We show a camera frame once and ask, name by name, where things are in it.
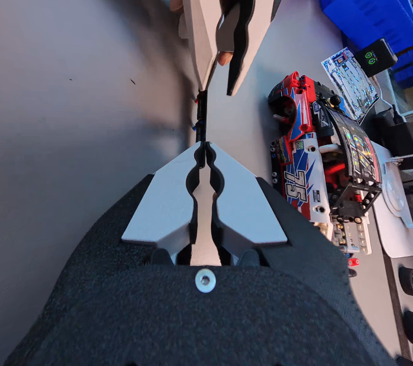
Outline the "black lego beam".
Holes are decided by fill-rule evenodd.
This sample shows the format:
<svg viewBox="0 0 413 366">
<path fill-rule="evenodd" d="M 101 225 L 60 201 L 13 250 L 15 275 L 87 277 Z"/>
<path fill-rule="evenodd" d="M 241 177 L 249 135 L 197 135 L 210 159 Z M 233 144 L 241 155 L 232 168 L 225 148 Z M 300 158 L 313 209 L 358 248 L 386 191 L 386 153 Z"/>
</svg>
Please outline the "black lego beam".
<svg viewBox="0 0 413 366">
<path fill-rule="evenodd" d="M 206 130 L 207 130 L 207 97 L 208 91 L 198 92 L 197 98 L 197 131 L 195 135 L 196 143 L 200 142 L 200 147 L 197 150 L 197 160 L 199 168 L 202 169 L 206 165 Z"/>
</svg>

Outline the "blue plastic bin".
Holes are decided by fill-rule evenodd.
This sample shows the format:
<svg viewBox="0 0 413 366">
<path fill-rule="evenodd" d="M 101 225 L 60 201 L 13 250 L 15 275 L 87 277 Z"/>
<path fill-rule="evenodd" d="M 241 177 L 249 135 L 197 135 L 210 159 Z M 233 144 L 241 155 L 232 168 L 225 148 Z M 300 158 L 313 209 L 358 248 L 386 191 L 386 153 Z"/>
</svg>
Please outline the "blue plastic bin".
<svg viewBox="0 0 413 366">
<path fill-rule="evenodd" d="M 413 44 L 410 0 L 320 0 L 324 14 L 359 49 L 385 38 L 394 53 Z"/>
</svg>

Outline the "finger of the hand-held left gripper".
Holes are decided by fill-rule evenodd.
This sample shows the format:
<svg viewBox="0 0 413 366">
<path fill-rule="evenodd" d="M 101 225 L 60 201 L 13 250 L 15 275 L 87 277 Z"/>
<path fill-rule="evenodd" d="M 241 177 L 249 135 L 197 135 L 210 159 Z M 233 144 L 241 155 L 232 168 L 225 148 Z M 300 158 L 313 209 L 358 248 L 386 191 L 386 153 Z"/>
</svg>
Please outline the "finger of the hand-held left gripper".
<svg viewBox="0 0 413 366">
<path fill-rule="evenodd" d="M 273 19 L 275 0 L 221 0 L 220 53 L 232 53 L 227 95 L 239 90 Z"/>
<path fill-rule="evenodd" d="M 183 0 L 185 23 L 198 89 L 208 88 L 216 57 L 233 52 L 233 14 L 223 23 L 220 0 Z"/>
</svg>

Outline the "white flat pad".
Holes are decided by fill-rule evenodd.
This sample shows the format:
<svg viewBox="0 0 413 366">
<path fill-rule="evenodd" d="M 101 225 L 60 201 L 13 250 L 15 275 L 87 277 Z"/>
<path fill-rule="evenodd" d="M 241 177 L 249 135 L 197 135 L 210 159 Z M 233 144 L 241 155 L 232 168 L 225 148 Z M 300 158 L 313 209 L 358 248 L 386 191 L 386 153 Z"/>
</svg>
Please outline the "white flat pad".
<svg viewBox="0 0 413 366">
<path fill-rule="evenodd" d="M 381 244 L 392 258 L 413 255 L 413 223 L 399 167 L 392 162 L 385 147 L 372 142 L 382 178 L 382 193 L 374 201 L 373 210 Z"/>
</svg>

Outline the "shiny sticker sheet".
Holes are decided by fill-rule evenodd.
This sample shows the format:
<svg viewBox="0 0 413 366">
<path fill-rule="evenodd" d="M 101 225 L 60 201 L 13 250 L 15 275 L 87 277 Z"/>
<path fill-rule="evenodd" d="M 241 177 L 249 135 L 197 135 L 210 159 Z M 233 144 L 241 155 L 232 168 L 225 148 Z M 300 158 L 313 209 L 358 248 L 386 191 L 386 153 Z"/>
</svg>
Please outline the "shiny sticker sheet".
<svg viewBox="0 0 413 366">
<path fill-rule="evenodd" d="M 377 89 L 348 47 L 321 64 L 342 99 L 339 107 L 360 125 L 379 100 Z"/>
</svg>

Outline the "red white blue lego car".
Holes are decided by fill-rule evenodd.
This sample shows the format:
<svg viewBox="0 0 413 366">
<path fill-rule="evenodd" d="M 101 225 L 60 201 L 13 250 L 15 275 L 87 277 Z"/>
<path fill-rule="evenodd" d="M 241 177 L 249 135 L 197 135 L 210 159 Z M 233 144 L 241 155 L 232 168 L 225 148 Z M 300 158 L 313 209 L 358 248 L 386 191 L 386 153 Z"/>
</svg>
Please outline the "red white blue lego car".
<svg viewBox="0 0 413 366">
<path fill-rule="evenodd" d="M 371 254 L 369 210 L 382 193 L 373 144 L 342 99 L 297 71 L 268 96 L 280 136 L 271 142 L 272 184 L 343 254 L 349 276 Z"/>
</svg>

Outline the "black plastic block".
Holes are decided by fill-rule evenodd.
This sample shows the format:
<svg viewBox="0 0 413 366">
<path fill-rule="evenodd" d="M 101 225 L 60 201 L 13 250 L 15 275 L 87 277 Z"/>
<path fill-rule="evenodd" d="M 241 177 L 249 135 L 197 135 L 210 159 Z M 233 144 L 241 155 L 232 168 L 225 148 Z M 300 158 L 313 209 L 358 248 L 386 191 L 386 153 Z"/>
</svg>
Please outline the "black plastic block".
<svg viewBox="0 0 413 366">
<path fill-rule="evenodd" d="M 394 157 L 405 157 L 413 154 L 413 124 L 405 122 L 396 105 L 377 113 L 373 119 L 377 132 Z"/>
</svg>

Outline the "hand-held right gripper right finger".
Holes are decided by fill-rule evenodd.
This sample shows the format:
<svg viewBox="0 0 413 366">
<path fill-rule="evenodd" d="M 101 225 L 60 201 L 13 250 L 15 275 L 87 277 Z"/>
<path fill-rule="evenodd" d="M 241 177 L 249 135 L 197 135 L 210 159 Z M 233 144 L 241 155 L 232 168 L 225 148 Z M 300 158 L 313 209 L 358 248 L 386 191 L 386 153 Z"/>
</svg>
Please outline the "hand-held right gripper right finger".
<svg viewBox="0 0 413 366">
<path fill-rule="evenodd" d="M 212 205 L 211 235 L 221 265 L 246 250 L 285 244 L 287 237 L 255 174 L 214 143 L 207 144 Z"/>
</svg>

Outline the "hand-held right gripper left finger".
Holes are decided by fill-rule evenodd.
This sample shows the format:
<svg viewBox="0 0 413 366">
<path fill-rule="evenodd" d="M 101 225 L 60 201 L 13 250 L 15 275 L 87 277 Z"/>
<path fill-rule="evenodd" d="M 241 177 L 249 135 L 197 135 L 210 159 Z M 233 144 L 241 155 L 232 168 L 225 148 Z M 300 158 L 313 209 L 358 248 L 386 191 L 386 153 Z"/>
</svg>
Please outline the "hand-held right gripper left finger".
<svg viewBox="0 0 413 366">
<path fill-rule="evenodd" d="M 176 264 L 189 264 L 197 239 L 194 191 L 204 165 L 204 143 L 197 142 L 151 175 L 122 241 L 165 249 Z"/>
</svg>

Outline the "black lego tyre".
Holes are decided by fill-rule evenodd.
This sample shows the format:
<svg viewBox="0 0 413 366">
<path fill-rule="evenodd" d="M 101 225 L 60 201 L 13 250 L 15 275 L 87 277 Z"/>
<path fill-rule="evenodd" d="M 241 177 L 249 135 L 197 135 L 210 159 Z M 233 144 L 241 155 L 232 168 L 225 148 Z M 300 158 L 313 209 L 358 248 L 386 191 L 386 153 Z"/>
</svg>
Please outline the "black lego tyre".
<svg viewBox="0 0 413 366">
<path fill-rule="evenodd" d="M 406 307 L 402 313 L 402 325 L 407 340 L 413 344 L 413 312 Z"/>
<path fill-rule="evenodd" d="M 400 265 L 398 268 L 399 282 L 402 290 L 407 294 L 413 295 L 413 269 Z"/>
</svg>

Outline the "black device with green lights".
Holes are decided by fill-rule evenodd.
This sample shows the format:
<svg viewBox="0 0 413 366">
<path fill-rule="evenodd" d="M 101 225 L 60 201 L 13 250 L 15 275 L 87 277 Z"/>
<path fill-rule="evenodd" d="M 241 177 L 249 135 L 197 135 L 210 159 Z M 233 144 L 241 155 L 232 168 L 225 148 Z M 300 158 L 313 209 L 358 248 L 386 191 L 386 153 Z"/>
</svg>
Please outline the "black device with green lights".
<svg viewBox="0 0 413 366">
<path fill-rule="evenodd" d="M 392 68 L 398 61 L 385 38 L 380 38 L 358 51 L 354 58 L 368 78 Z"/>
</svg>

